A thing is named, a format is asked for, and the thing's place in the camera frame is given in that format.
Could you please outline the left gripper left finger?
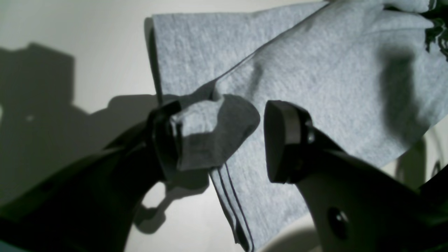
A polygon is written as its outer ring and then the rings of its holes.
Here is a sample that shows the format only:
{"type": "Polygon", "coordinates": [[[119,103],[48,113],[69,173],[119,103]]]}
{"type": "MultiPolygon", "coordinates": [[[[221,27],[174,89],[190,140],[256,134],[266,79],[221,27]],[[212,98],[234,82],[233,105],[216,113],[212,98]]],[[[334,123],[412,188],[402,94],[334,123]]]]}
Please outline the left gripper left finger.
{"type": "Polygon", "coordinates": [[[30,252],[123,252],[145,194],[176,173],[172,101],[96,155],[1,207],[1,240],[30,252]]]}

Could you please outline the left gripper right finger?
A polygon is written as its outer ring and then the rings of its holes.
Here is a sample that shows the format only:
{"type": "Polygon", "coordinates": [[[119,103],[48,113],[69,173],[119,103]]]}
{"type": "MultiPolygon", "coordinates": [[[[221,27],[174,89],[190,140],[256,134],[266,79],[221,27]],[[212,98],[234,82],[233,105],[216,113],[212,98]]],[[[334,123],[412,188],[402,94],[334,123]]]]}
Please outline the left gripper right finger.
{"type": "Polygon", "coordinates": [[[268,101],[263,124],[269,180],[296,185],[324,252],[447,251],[447,167],[415,193],[346,153],[297,105],[268,101]]]}

